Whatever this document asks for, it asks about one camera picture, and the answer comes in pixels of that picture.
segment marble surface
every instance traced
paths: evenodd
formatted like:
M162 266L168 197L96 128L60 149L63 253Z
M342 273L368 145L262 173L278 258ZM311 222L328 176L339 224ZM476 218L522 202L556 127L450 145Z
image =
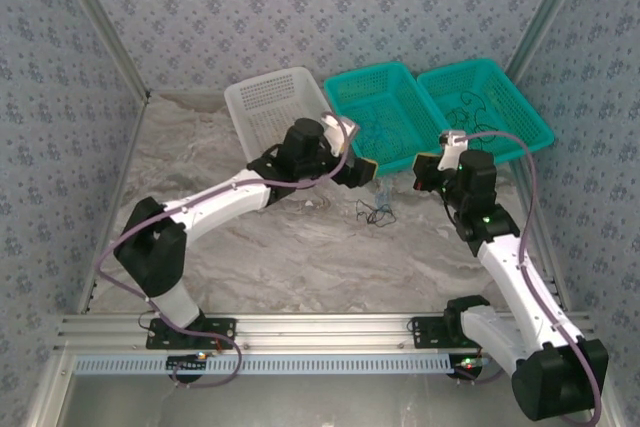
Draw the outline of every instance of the marble surface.
M228 179L245 164L219 97L153 98L113 238L140 199L179 199ZM508 167L500 172L499 201L522 225ZM457 237L439 198L413 191L412 182L410 173L393 178L397 222L384 228L356 219L358 199L375 204L373 183L349 190L328 182L234 219L190 246L187 287L205 312L429 312L470 294L504 308L497 286ZM114 258L105 270L132 282ZM91 313L147 310L104 280L93 295Z

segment white plastic basket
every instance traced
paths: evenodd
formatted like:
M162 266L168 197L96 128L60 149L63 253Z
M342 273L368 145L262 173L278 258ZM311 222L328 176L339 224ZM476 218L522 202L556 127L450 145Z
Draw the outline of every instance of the white plastic basket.
M233 84L224 91L224 98L247 161L281 143L296 119L320 120L330 110L318 84L303 67Z

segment wall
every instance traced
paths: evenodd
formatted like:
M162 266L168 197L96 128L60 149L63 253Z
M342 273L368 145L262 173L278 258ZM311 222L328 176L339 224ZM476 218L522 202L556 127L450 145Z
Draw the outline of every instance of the wall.
M151 89L224 90L303 65L318 80L398 59L506 66L541 0L101 0Z
M77 305L137 112L75 0L0 0L0 426Z
M640 425L640 2L567 0L519 87L554 129L541 203L577 309L593 312Z

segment plastic basket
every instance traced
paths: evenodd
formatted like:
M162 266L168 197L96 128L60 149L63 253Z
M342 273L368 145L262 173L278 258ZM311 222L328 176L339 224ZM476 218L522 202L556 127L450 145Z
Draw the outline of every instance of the plastic basket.
M411 167L418 152L440 151L438 138L449 126L403 64L346 72L324 87L336 113L360 126L354 151L378 162L378 176Z
M279 70L227 87L224 98L247 161L281 143L296 119L320 120L329 110L318 84L303 67Z
M453 129L503 130L520 137L532 152L553 143L551 129L493 60L469 60L426 72L418 76L418 87ZM524 155L518 144L503 137L475 139L470 148L491 152L497 164Z

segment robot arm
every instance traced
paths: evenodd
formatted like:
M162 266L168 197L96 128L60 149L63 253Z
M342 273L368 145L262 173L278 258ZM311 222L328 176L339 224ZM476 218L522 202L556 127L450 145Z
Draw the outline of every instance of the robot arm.
M562 325L587 358L602 389L608 355L602 343L585 340L547 290L525 252L524 264L543 305L554 313L552 324L527 286L518 262L520 231L509 213L496 204L497 171L493 155L467 150L458 139L465 132L445 132L442 156L418 155L414 189L436 191L452 217L459 237L498 284L515 325L499 317L480 296L451 300L444 321L452 338L469 339L482 347L509 374L514 395L532 420L593 408L586 374L567 341Z
M182 280L185 249L210 230L246 212L261 210L296 190L295 186L268 186L261 181L295 183L315 179L333 171L340 162L346 140L333 117L322 119L325 127L310 119L298 119L289 128L282 144L272 147L245 169L219 185L180 200L158 203L151 197L140 201L124 231L162 212L185 206L225 186L226 192L203 200L141 230L115 250L122 264L147 297L173 324L202 330L205 317ZM347 135L356 125L341 119ZM375 177L377 164L355 158L346 163L333 180L349 188L366 184ZM256 183L243 185L242 181Z

